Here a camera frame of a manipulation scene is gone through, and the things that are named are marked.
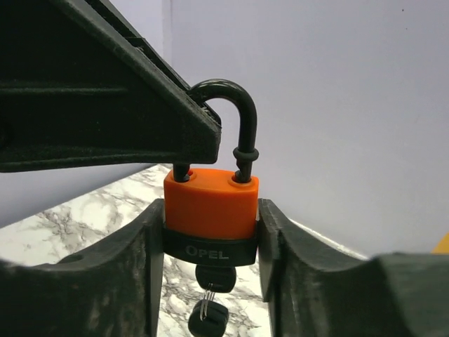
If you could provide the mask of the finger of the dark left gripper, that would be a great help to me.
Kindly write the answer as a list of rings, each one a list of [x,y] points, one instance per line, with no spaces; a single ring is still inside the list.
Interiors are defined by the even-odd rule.
[[[88,1],[1,2],[1,170],[39,171],[127,163],[212,164],[221,127],[191,114],[130,126],[89,109],[125,93],[107,57],[145,83],[159,78]]]
[[[134,75],[127,73],[124,66],[117,66],[117,61],[107,57],[106,63],[117,79],[128,86],[125,93],[94,98],[91,100],[93,107],[89,109],[97,117],[111,117],[118,121],[122,117],[131,118],[126,122],[127,126],[138,122],[145,122],[151,118],[159,118],[160,126],[169,124],[181,124],[181,119],[188,118],[188,124],[192,123],[189,116],[195,114],[203,117],[207,122],[221,125],[220,117],[211,108],[203,105],[195,105],[187,97],[188,85],[179,78],[174,70],[159,56],[137,30],[120,14],[110,1],[88,1],[87,4],[107,22],[108,28],[116,32],[126,40],[129,48],[134,48],[145,60],[151,71],[159,78],[158,81],[150,79],[144,82],[142,75],[145,71],[141,67],[133,69]]]

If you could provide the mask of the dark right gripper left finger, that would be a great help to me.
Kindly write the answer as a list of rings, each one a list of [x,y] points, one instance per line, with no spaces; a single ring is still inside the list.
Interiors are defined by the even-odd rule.
[[[2,336],[156,336],[163,200],[56,264],[1,261]]]

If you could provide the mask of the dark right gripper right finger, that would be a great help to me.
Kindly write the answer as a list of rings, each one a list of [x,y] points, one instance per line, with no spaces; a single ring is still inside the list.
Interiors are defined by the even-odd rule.
[[[353,258],[259,201],[259,269],[274,336],[447,336],[448,257]]]

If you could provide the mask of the black keys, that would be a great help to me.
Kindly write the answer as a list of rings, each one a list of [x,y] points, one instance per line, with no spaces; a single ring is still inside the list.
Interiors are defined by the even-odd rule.
[[[189,332],[196,337],[224,336],[229,310],[215,301],[215,294],[232,291],[236,283],[236,268],[197,265],[195,275],[205,292],[189,316]]]

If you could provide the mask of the orange black padlock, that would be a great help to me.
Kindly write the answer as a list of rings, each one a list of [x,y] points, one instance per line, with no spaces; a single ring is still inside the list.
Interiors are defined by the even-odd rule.
[[[198,103],[221,98],[237,108],[239,139],[233,151],[237,170],[174,165],[163,182],[163,250],[196,265],[252,265],[259,192],[259,180],[252,175],[259,157],[255,103],[245,89],[224,79],[202,81],[189,94]]]

